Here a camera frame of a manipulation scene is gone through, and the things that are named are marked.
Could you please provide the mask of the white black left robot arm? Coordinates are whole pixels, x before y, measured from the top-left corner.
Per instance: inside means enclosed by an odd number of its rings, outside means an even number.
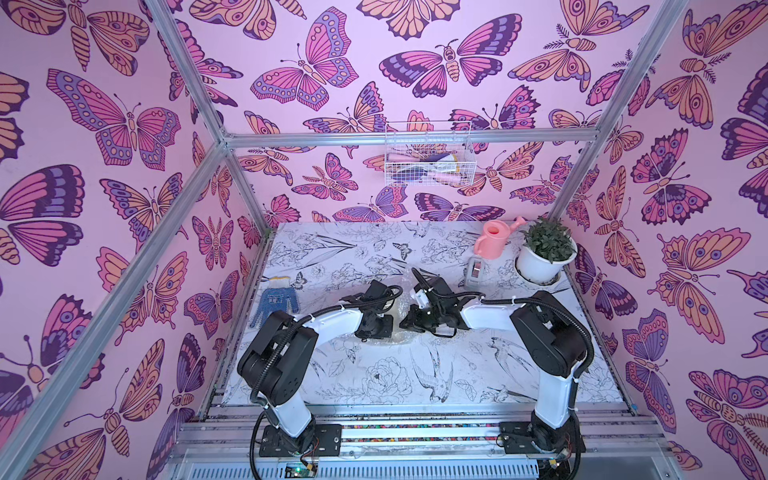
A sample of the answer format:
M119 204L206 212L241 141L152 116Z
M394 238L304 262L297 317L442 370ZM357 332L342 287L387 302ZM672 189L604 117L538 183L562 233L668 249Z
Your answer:
M250 388L250 402L262 407L270 425L297 443L314 436L316 421L300 395L317 347L361 332L363 338L391 334L389 307L403 288L372 281L368 289L300 318L271 313L241 354L236 372Z

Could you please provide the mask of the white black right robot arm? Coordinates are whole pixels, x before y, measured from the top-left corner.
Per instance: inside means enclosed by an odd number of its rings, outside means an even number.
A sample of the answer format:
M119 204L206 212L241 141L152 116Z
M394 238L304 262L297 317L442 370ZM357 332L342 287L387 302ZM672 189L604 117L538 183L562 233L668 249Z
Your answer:
M489 299L481 292L454 292L440 277L412 270L414 303L400 327L451 338L460 331L493 329L517 334L538 371L531 420L521 433L504 433L503 447L518 445L542 454L583 452L576 397L582 375L595 357L588 329L555 296Z

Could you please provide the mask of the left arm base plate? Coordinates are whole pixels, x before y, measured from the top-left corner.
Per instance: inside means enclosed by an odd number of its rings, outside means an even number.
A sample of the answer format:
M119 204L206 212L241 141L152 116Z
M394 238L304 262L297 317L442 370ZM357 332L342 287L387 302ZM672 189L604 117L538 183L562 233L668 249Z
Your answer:
M341 451L343 427L340 424L315 424L298 436L291 437L283 430L268 425L264 428L258 455L262 458L300 456L338 457Z

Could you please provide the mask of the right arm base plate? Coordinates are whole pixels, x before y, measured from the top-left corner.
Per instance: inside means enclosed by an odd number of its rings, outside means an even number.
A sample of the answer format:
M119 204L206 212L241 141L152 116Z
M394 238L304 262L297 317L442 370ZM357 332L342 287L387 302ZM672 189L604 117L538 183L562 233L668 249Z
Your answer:
M506 454L544 455L565 458L583 454L586 446L580 431L572 420L553 429L540 422L502 422L496 445Z

